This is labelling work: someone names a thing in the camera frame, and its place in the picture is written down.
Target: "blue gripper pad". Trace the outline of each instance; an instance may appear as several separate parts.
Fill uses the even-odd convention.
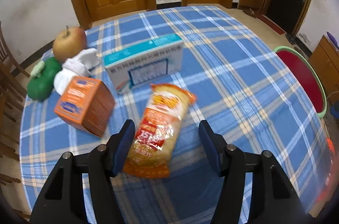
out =
[[[225,153],[224,148],[227,145],[225,139],[220,134],[214,133],[206,120],[202,120],[199,124],[199,136],[211,169],[222,177],[221,165]]]
[[[126,120],[118,134],[114,134],[107,142],[107,146],[113,152],[113,168],[111,175],[117,176],[125,164],[125,160],[132,145],[135,134],[135,125],[132,120]]]

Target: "yellow snack wrapper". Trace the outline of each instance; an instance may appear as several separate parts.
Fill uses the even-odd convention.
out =
[[[123,168],[144,178],[170,175],[172,157],[182,119],[196,97],[173,84],[151,85],[153,94],[135,133]]]

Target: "red doormat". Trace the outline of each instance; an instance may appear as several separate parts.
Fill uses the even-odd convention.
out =
[[[269,27],[271,27],[275,32],[277,32],[279,35],[285,34],[286,32],[281,29],[279,26],[277,26],[274,22],[270,21],[267,17],[264,15],[256,14],[256,17],[261,20],[262,22],[266,23]]]

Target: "green rim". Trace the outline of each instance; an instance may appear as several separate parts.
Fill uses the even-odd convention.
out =
[[[327,101],[326,101],[326,95],[325,95],[325,91],[324,91],[324,88],[322,87],[322,84],[316,74],[316,72],[313,70],[312,66],[308,63],[308,61],[302,56],[300,55],[297,51],[295,51],[294,49],[290,48],[290,47],[287,47],[287,46],[278,46],[276,47],[273,52],[274,53],[277,53],[279,51],[282,51],[282,50],[287,50],[289,52],[291,52],[292,54],[296,55],[300,60],[303,61],[303,63],[308,67],[308,69],[312,72],[313,74],[313,77],[316,79],[317,81],[317,84],[320,88],[320,91],[321,91],[321,96],[322,96],[322,101],[323,101],[323,104],[324,104],[324,107],[323,107],[323,110],[321,112],[317,112],[318,114],[318,117],[320,119],[324,118],[325,116],[325,113],[326,113],[326,109],[327,109]]]

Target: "orange cardboard box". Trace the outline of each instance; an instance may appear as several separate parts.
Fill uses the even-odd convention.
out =
[[[114,105],[111,92],[101,80],[74,77],[54,112],[76,129],[102,137]]]

